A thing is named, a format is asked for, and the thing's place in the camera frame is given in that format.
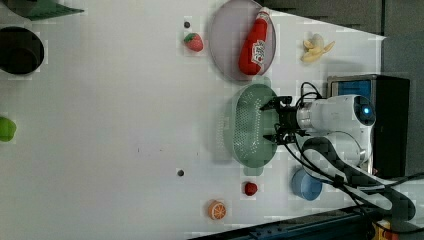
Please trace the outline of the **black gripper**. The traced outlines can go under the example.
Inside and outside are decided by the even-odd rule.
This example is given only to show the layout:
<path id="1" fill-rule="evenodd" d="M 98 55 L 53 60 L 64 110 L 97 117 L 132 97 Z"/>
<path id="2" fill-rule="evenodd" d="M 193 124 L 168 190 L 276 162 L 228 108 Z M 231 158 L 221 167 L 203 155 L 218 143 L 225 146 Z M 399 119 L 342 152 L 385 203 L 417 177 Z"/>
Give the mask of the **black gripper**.
<path id="1" fill-rule="evenodd" d="M 264 138 L 276 145 L 295 143 L 298 136 L 305 136 L 306 132 L 298 130 L 297 108 L 290 106 L 291 96 L 277 96 L 270 99 L 260 110 L 274 109 L 278 113 L 279 122 L 275 125 L 277 133 L 264 135 Z"/>

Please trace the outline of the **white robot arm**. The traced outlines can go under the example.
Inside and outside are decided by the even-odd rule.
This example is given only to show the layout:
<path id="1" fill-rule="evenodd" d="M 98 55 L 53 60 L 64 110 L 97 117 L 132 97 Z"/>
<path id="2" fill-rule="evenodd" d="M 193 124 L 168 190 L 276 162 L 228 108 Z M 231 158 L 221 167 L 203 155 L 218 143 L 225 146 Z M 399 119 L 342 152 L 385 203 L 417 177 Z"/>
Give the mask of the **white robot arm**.
<path id="1" fill-rule="evenodd" d="M 273 97 L 263 111 L 274 110 L 279 122 L 265 138 L 277 145 L 295 144 L 308 174 L 328 182 L 353 199 L 377 207 L 395 221 L 423 225 L 423 177 L 389 181 L 360 168 L 373 158 L 376 122 L 372 103 L 360 95 L 340 95 L 291 104 L 290 96 Z"/>

